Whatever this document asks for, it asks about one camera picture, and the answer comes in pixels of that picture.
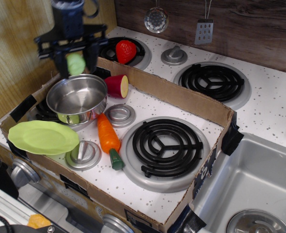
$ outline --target silver pot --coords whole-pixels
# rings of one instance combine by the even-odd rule
[[[96,119],[106,108],[108,88],[98,76],[80,74],[62,79],[48,92],[46,101],[59,120],[80,125]]]

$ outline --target black cable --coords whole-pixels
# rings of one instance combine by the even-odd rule
[[[8,223],[8,221],[0,216],[0,221],[5,225],[7,233],[13,233],[13,229],[11,225]]]

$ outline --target electric stove burner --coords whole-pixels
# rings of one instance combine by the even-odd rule
[[[234,110],[242,107],[251,96],[250,84],[245,75],[221,63],[193,64],[181,70],[174,82],[210,96]]]
[[[124,173],[138,186],[155,192],[189,187],[209,153],[202,132],[184,120],[156,117],[132,127],[123,138]]]
[[[35,117],[37,120],[54,121],[57,123],[61,123],[57,115],[48,107],[46,99],[36,105],[36,109],[37,114],[35,114]]]
[[[170,136],[178,144],[165,145],[161,140],[162,136]],[[160,149],[154,147],[153,141],[160,146]],[[132,145],[139,160],[145,164],[141,167],[141,170],[146,177],[151,175],[160,177],[178,176],[192,170],[198,164],[198,160],[201,159],[199,153],[202,149],[202,142],[199,141],[196,133],[190,127],[175,120],[159,119],[144,122],[136,130]],[[167,150],[177,150],[177,153],[163,158],[162,156]]]
[[[108,59],[110,61],[118,62],[116,56],[116,45],[121,40],[131,41],[132,43],[135,44],[137,49],[136,56],[130,62],[126,63],[126,65],[138,68],[140,70],[144,70],[151,61],[152,53],[145,43],[133,38],[129,37],[110,38],[108,44],[100,49],[99,56]]]
[[[81,125],[68,125],[63,123],[62,121],[59,120],[57,114],[55,112],[53,112],[47,105],[46,103],[46,99],[42,100],[41,102],[39,102],[34,108],[32,108],[30,111],[27,112],[27,118],[28,121],[31,120],[44,120],[44,121],[53,121],[53,122],[57,122],[59,124],[63,124],[66,125],[68,127],[70,127],[71,129],[73,129],[74,131],[79,131],[83,128],[85,128],[86,126],[88,126],[89,124],[91,124],[91,120],[81,124]]]

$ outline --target wooden wall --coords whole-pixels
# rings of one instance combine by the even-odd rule
[[[113,0],[100,0],[100,13],[86,24],[116,27]],[[86,1],[86,13],[94,6]],[[46,83],[56,69],[39,60],[33,39],[54,26],[50,0],[0,0],[0,118]]]
[[[286,72],[286,0],[213,0],[213,40],[201,46],[194,41],[204,0],[160,0],[169,15],[169,26],[160,34],[143,23],[155,5],[155,0],[115,0],[118,26]]]

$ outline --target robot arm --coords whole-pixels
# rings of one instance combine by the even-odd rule
[[[87,16],[89,18],[98,14],[98,2],[92,1],[96,5],[96,12]],[[39,58],[53,59],[61,76],[68,78],[66,54],[82,50],[86,66],[93,73],[99,48],[108,42],[105,37],[107,26],[83,24],[82,17],[86,16],[83,11],[84,0],[51,0],[51,6],[55,26],[48,33],[34,39],[38,45]],[[101,33],[101,37],[95,37],[95,33]]]

